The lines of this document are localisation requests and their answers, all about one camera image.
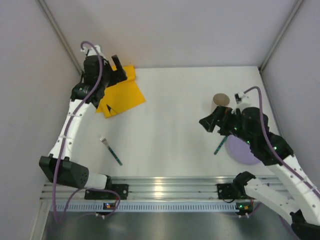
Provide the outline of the beige paper cup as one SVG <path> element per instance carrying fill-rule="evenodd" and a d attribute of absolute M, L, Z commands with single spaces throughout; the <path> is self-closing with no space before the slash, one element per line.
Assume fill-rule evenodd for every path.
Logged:
<path fill-rule="evenodd" d="M 216 107 L 227 107 L 230 104 L 230 98 L 224 93 L 216 93 L 212 97 L 210 112 L 212 113 Z"/>

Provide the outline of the spoon with teal handle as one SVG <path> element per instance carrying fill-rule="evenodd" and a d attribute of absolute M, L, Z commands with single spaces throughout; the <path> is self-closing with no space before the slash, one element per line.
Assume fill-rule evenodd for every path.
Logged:
<path fill-rule="evenodd" d="M 219 143 L 219 145 L 217 146 L 217 148 L 215 149 L 215 151 L 214 151 L 214 155 L 217 155 L 218 154 L 218 152 L 220 151 L 220 149 L 221 149 L 221 147 L 224 145 L 224 143 L 227 141 L 227 139 L 228 139 L 228 137 L 227 136 L 225 136 L 222 140 L 221 140 L 221 142 Z"/>

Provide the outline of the yellow cartoon cloth placemat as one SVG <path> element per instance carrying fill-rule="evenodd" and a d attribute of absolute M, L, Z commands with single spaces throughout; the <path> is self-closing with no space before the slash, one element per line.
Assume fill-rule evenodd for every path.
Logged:
<path fill-rule="evenodd" d="M 96 113 L 102 113 L 105 118 L 121 114 L 146 101 L 136 83 L 134 66 L 124 66 L 123 69 L 127 75 L 127 80 L 107 87 L 96 110 Z"/>

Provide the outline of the purple plastic plate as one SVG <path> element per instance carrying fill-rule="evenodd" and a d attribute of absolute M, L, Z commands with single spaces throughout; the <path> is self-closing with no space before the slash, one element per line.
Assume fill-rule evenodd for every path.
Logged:
<path fill-rule="evenodd" d="M 241 164 L 250 166 L 261 162 L 253 155 L 247 143 L 233 135 L 227 137 L 226 150 L 231 158 Z"/>

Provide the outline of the fork with teal handle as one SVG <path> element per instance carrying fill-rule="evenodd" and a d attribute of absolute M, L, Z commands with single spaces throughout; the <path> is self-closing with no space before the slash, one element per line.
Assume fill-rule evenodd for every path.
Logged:
<path fill-rule="evenodd" d="M 117 154 L 113 151 L 113 149 L 110 147 L 106 137 L 101 134 L 99 136 L 100 141 L 106 146 L 106 148 L 108 149 L 108 151 L 112 154 L 112 156 L 114 157 L 114 159 L 117 161 L 117 163 L 122 166 L 123 163 L 121 162 L 121 160 L 118 158 Z"/>

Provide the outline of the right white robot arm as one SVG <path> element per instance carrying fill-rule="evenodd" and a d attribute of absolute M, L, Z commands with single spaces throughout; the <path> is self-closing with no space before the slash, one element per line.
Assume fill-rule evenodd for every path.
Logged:
<path fill-rule="evenodd" d="M 269 131 L 268 117 L 257 107 L 234 110 L 218 106 L 199 124 L 209 133 L 218 127 L 222 136 L 234 136 L 249 146 L 251 153 L 273 172 L 292 198 L 264 185 L 248 171 L 232 181 L 238 197 L 260 201 L 281 216 L 300 240 L 320 238 L 320 193 L 304 173 L 292 148 Z"/>

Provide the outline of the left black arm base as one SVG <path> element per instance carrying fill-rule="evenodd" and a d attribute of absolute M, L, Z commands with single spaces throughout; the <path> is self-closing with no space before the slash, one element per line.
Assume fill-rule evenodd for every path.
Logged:
<path fill-rule="evenodd" d="M 129 193 L 128 184 L 113 184 L 110 189 L 87 189 L 85 200 L 126 200 Z"/>

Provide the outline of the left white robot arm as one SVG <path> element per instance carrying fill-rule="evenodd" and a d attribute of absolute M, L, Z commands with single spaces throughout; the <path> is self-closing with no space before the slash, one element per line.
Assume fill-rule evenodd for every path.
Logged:
<path fill-rule="evenodd" d="M 39 166 L 51 183 L 76 189 L 108 189 L 112 185 L 108 175 L 94 173 L 80 165 L 82 142 L 105 89 L 127 79 L 125 70 L 117 55 L 109 61 L 102 59 L 102 65 L 96 55 L 88 55 L 84 62 L 81 80 L 71 91 L 69 109 L 65 123 L 54 147 L 48 156 L 41 156 Z"/>

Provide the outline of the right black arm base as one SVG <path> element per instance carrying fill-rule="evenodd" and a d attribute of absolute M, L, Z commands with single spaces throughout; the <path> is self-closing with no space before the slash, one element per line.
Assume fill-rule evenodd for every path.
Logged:
<path fill-rule="evenodd" d="M 218 183 L 216 185 L 219 200 L 240 200 L 248 199 L 247 196 L 241 195 L 231 183 Z"/>

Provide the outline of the aluminium mounting rail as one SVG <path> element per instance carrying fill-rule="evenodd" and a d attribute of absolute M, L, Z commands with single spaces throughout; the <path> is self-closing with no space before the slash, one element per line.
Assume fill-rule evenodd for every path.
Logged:
<path fill-rule="evenodd" d="M 218 199 L 217 184 L 231 184 L 234 177 L 114 177 L 113 184 L 128 185 L 128 200 L 216 200 Z M 288 190 L 275 176 L 262 176 L 264 185 L 292 199 Z M 52 186 L 46 182 L 40 194 L 40 200 L 52 199 Z M 66 200 L 75 188 L 58 185 L 56 199 Z"/>

